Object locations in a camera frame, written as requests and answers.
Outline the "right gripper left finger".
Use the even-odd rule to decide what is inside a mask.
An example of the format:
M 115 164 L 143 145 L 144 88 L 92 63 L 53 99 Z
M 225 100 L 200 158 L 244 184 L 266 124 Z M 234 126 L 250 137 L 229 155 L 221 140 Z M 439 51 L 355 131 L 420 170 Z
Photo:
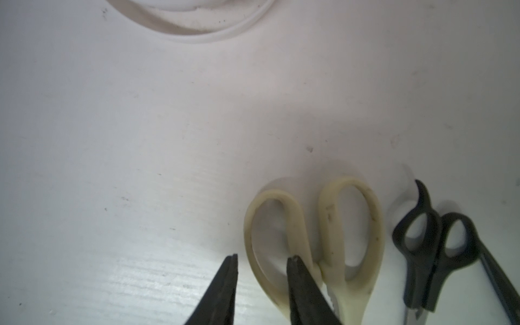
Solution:
M 238 255 L 227 256 L 185 325 L 233 325 Z

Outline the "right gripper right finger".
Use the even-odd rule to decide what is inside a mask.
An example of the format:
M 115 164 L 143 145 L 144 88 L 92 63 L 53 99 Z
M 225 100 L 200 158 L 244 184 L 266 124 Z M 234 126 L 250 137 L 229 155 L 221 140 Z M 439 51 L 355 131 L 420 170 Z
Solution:
M 287 261 L 288 296 L 292 325 L 340 325 L 302 258 Z

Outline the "cream kitchen scissors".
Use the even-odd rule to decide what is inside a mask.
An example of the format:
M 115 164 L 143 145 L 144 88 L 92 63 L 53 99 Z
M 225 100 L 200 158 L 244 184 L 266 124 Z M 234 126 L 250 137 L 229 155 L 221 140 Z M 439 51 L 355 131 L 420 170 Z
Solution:
M 342 220 L 339 216 L 339 194 L 354 187 L 366 201 L 370 212 L 369 238 L 366 253 L 356 275 L 345 276 L 345 244 Z M 318 220 L 322 242 L 322 260 L 314 262 L 307 236 L 306 219 L 298 200 L 290 193 L 270 189 L 259 193 L 246 210 L 244 240 L 251 269 L 264 293 L 280 312 L 289 317 L 290 295 L 279 289 L 262 271 L 253 248 L 253 222 L 257 211 L 268 200 L 282 204 L 286 216 L 286 236 L 290 253 L 302 258 L 310 271 L 311 282 L 317 287 L 326 285 L 333 301 L 334 316 L 341 324 L 361 324 L 366 306 L 378 278 L 385 249 L 383 214 L 372 189 L 354 177 L 340 177 L 326 184 L 318 199 Z

